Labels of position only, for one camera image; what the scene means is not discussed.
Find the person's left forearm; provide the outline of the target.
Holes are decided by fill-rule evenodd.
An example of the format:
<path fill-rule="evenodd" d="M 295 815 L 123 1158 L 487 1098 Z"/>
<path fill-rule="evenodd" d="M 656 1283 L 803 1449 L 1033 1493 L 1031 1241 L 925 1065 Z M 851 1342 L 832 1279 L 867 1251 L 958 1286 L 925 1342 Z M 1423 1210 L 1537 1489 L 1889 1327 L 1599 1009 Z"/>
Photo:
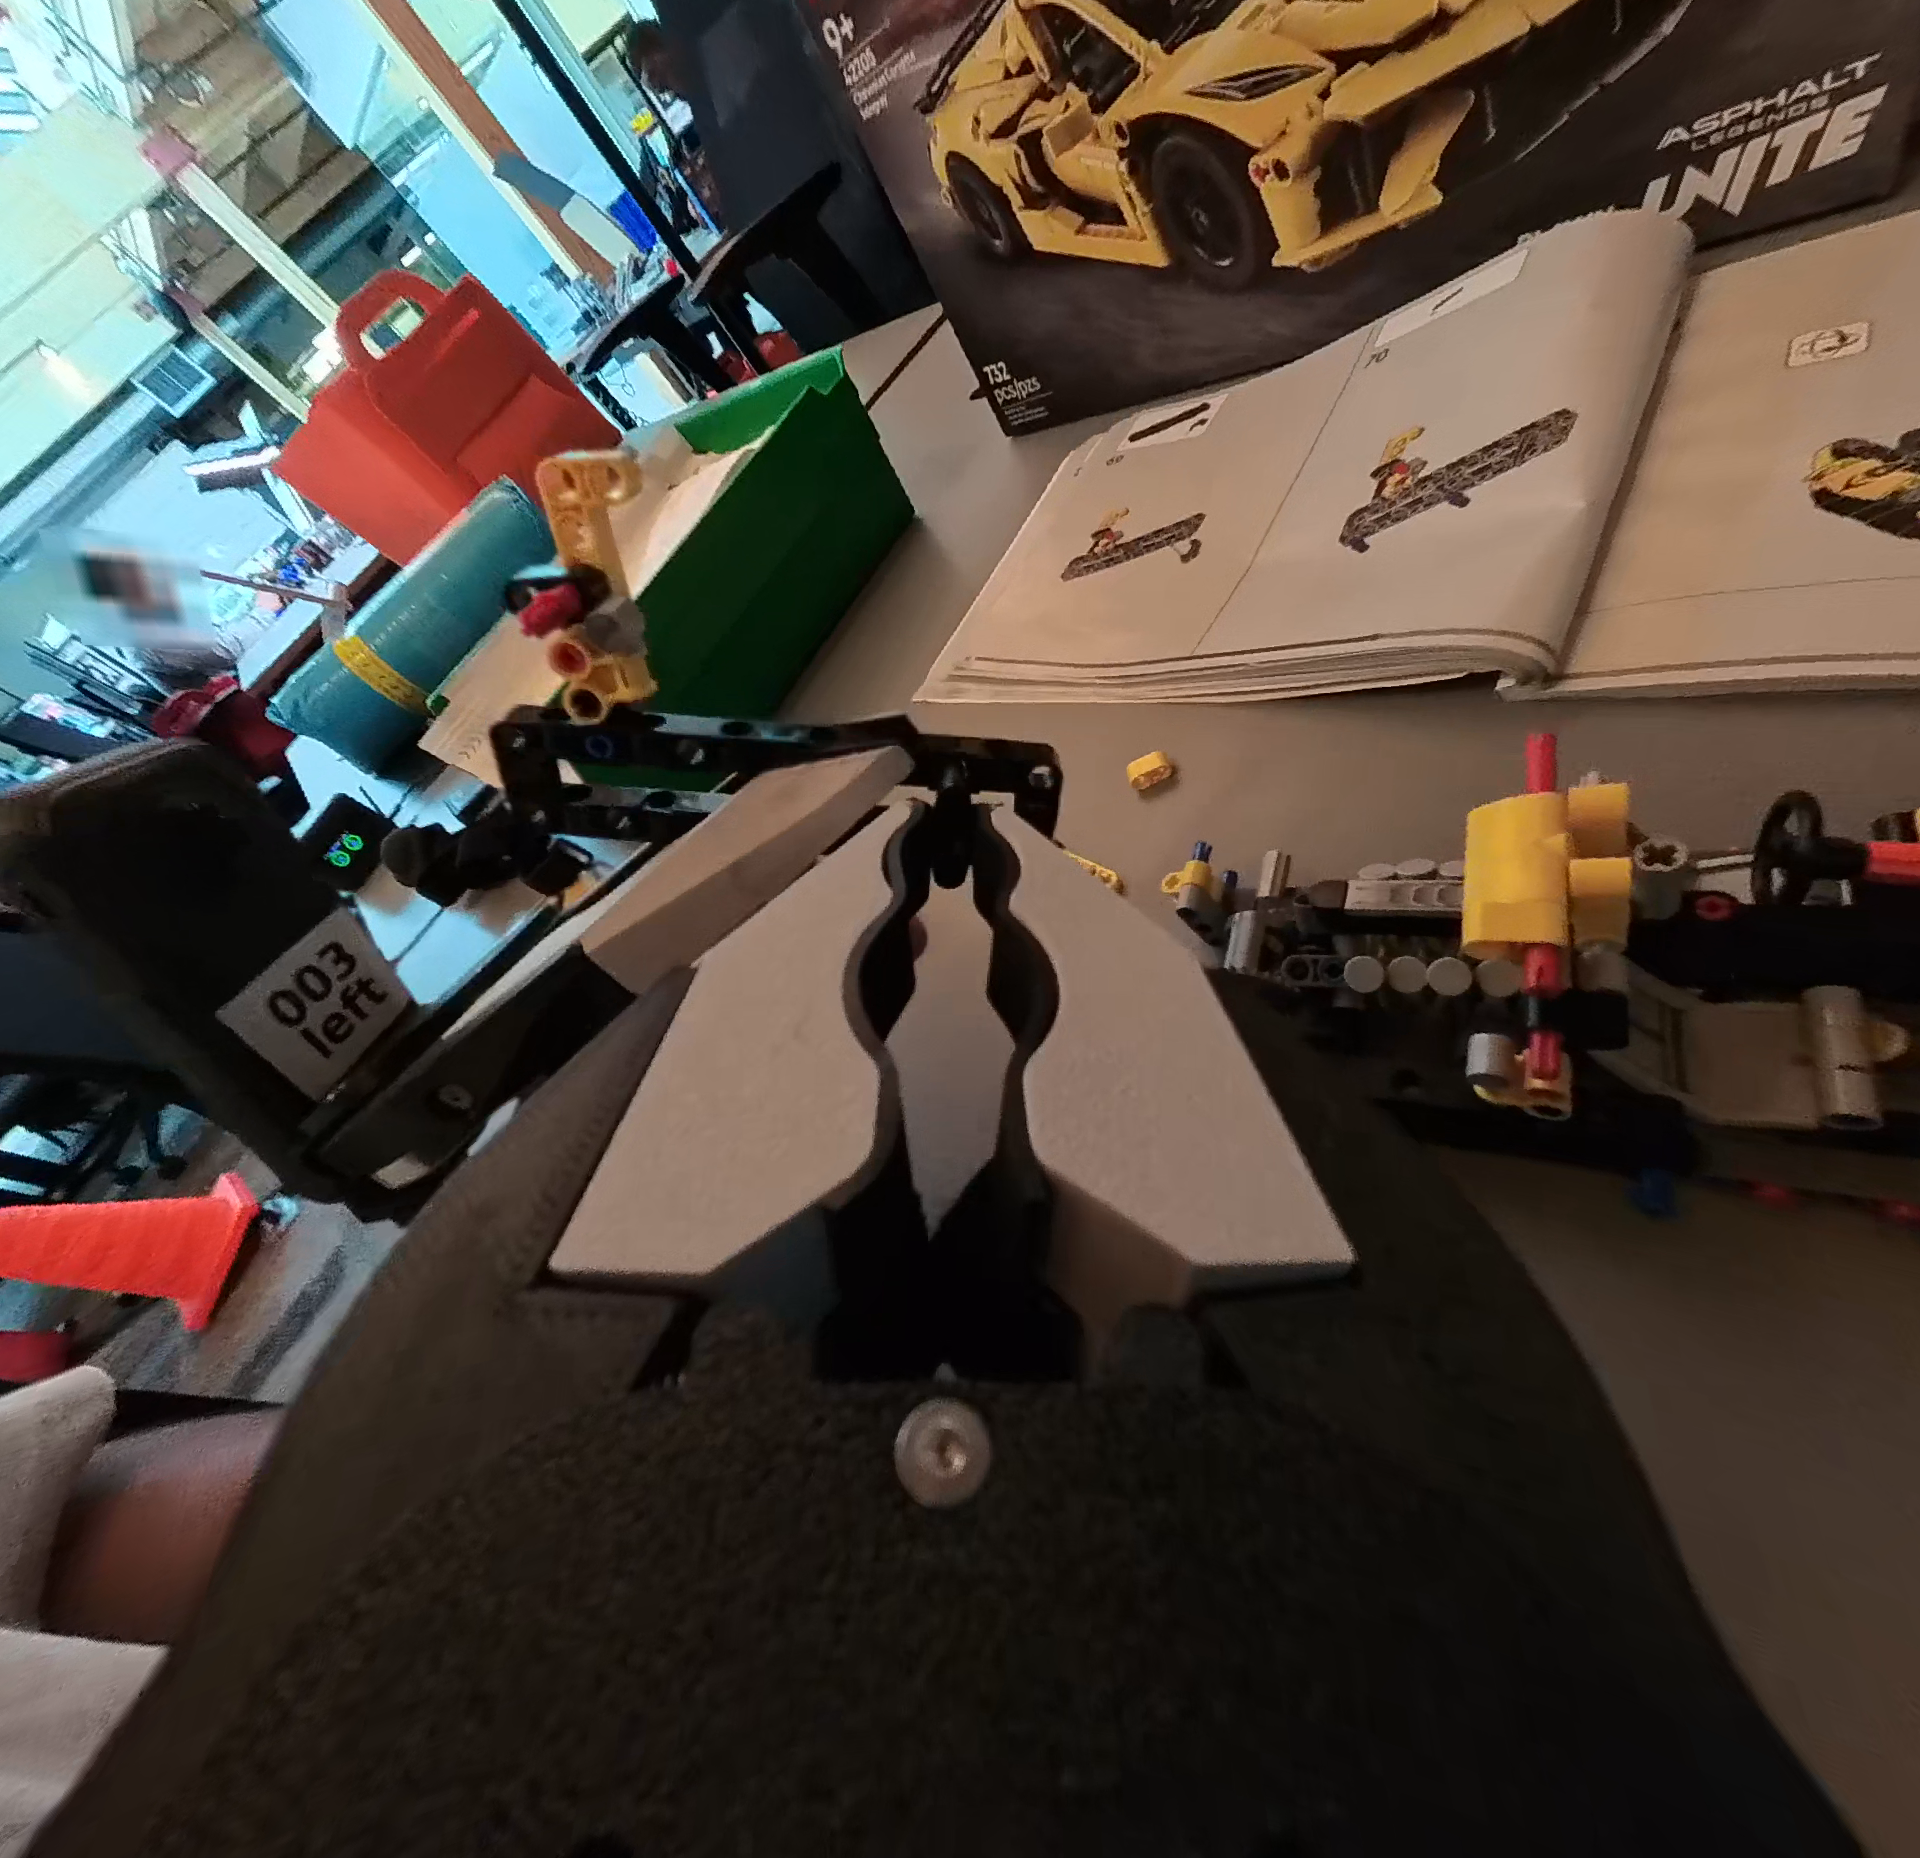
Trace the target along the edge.
<path fill-rule="evenodd" d="M 108 1435 L 65 1504 L 42 1628 L 175 1645 L 204 1606 L 280 1419 L 280 1406 L 248 1406 Z"/>

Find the red bag-shaped container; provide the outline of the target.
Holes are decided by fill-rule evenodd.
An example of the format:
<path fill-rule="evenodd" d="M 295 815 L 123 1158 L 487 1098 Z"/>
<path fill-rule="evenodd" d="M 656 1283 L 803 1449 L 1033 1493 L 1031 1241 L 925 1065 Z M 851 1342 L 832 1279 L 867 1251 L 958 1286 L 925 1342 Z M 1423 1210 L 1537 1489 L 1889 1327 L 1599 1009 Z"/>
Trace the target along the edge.
<path fill-rule="evenodd" d="M 477 280 L 385 269 L 331 324 L 345 363 L 275 474 L 377 555 L 408 564 L 496 480 L 537 497 L 541 460 L 620 430 Z"/>

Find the black toy brick frame assembly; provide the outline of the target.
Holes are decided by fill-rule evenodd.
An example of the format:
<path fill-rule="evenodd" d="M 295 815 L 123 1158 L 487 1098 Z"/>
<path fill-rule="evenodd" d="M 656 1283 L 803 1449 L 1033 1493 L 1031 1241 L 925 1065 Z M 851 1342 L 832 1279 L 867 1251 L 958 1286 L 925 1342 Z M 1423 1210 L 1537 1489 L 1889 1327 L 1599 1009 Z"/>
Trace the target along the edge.
<path fill-rule="evenodd" d="M 908 716 L 817 724 L 654 708 L 660 680 L 615 512 L 642 505 L 660 516 L 674 492 L 661 464 L 611 448 L 556 453 L 537 466 L 558 558 L 517 572 L 502 596 L 558 691 L 491 726 L 500 791 L 519 824 L 543 837 L 666 845 L 778 768 L 896 748 L 907 759 L 898 783 L 934 793 L 938 884 L 958 886 L 970 866 L 978 801 L 1009 801 L 1054 837 L 1064 768 L 1047 742 L 927 731 Z"/>

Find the red jacket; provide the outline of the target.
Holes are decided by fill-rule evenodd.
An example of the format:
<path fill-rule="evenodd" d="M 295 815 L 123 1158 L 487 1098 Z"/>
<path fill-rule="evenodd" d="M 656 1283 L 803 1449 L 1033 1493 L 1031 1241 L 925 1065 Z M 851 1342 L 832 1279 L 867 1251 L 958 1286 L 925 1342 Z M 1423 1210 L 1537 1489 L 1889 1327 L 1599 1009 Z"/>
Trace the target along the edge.
<path fill-rule="evenodd" d="M 235 675 L 170 691 L 153 712 L 153 734 L 166 740 L 204 740 L 248 769 L 255 783 L 287 774 L 295 731 Z"/>

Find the toy car chassis assembly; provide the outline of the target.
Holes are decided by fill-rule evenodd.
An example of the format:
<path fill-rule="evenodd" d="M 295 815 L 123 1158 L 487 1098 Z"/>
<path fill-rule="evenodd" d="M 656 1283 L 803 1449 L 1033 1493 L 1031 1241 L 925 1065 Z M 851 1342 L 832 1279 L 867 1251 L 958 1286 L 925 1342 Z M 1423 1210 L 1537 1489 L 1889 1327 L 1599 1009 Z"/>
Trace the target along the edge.
<path fill-rule="evenodd" d="M 1645 1217 L 1710 1184 L 1916 1233 L 1916 807 L 1847 835 L 1785 790 L 1697 856 L 1530 734 L 1462 837 L 1315 884 L 1282 852 L 1219 873 L 1211 945 L 1413 1137 L 1599 1170 Z"/>

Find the orange traffic cone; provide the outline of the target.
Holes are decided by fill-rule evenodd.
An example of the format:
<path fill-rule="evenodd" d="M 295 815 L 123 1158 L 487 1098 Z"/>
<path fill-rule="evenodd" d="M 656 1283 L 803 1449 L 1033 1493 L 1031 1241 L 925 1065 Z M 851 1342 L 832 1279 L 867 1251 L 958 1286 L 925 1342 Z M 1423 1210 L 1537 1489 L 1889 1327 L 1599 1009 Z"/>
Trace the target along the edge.
<path fill-rule="evenodd" d="M 199 1196 L 7 1205 L 3 1275 L 163 1298 L 199 1333 L 259 1217 L 260 1201 L 233 1171 Z"/>

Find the black desk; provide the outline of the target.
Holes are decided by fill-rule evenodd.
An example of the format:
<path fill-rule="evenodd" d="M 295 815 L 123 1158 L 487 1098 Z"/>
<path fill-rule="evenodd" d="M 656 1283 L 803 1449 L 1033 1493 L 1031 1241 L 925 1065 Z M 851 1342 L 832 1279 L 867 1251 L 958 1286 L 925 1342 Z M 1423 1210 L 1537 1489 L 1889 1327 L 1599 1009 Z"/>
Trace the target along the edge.
<path fill-rule="evenodd" d="M 702 256 L 668 247 L 645 204 L 631 192 L 611 208 L 568 204 L 564 221 L 612 265 L 608 309 L 564 359 L 568 378 L 624 426 L 635 415 L 600 381 L 631 354 L 648 354 L 669 386 L 694 400 L 725 396 L 804 356 L 799 335 L 775 320 L 757 323 L 752 311 L 752 300 L 765 299 L 762 288 L 789 272 L 807 300 L 824 302 L 824 342 L 840 330 L 865 334 L 934 309 L 938 297 L 918 263 L 907 283 L 884 291 L 834 237 L 824 214 L 840 186 L 838 163 L 819 168 Z"/>

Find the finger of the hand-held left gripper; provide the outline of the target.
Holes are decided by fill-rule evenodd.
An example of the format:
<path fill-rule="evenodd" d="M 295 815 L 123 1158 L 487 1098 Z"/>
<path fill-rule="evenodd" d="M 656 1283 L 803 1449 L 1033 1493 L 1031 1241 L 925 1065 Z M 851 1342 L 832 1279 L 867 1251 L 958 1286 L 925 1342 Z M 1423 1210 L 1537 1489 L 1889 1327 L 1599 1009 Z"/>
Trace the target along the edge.
<path fill-rule="evenodd" d="M 904 746 L 883 742 L 759 774 L 592 912 L 582 955 L 631 995 L 699 961 L 799 882 L 912 768 Z"/>

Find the black toy car set box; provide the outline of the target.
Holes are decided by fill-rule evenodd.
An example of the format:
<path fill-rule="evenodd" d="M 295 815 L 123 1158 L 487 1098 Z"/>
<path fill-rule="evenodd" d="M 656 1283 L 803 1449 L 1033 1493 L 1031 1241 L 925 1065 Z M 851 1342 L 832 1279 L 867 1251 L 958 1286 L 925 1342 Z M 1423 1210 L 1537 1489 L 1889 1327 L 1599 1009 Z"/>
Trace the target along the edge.
<path fill-rule="evenodd" d="M 1878 199 L 1917 0 L 792 0 L 1010 433 L 1313 351 L 1517 240 Z"/>

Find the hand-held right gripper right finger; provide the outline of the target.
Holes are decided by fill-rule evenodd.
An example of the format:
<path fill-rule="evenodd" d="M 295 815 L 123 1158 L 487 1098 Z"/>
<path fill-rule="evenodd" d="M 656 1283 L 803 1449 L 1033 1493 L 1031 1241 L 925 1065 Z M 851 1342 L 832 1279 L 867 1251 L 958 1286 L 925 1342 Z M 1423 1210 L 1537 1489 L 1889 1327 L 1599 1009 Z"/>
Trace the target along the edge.
<path fill-rule="evenodd" d="M 1089 1333 L 1141 1306 L 1325 1283 L 1356 1249 L 1196 950 L 1009 805 L 1000 948 L 1039 955 L 1012 1105 L 1050 1212 L 1047 1280 Z"/>

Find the open instruction booklet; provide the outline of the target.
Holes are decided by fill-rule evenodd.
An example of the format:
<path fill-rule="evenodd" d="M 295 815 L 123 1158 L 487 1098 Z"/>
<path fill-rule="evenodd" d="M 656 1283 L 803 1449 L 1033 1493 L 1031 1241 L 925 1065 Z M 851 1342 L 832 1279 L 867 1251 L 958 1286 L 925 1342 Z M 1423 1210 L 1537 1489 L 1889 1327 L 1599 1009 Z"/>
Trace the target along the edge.
<path fill-rule="evenodd" d="M 1916 687 L 1916 213 L 1607 210 L 1076 446 L 919 700 Z"/>

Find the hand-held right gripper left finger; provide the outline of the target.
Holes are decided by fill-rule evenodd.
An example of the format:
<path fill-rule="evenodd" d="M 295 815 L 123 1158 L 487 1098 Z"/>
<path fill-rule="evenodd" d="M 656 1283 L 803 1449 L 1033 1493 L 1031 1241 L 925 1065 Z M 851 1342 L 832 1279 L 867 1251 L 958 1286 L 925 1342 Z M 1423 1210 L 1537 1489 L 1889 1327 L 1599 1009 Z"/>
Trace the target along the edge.
<path fill-rule="evenodd" d="M 898 1072 L 859 970 L 903 905 L 892 801 L 694 967 L 547 1269 L 840 1280 L 832 1220 L 884 1168 Z"/>

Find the teal rolled mat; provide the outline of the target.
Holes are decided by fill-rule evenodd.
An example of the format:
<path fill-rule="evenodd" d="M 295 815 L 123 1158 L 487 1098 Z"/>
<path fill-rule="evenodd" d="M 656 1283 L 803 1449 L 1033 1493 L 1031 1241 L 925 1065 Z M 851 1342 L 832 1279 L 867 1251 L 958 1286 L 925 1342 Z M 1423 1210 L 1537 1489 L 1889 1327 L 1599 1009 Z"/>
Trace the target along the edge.
<path fill-rule="evenodd" d="M 427 729 L 428 700 L 502 615 L 506 582 L 552 555 L 543 512 L 493 480 L 269 698 L 271 721 L 363 771 Z"/>

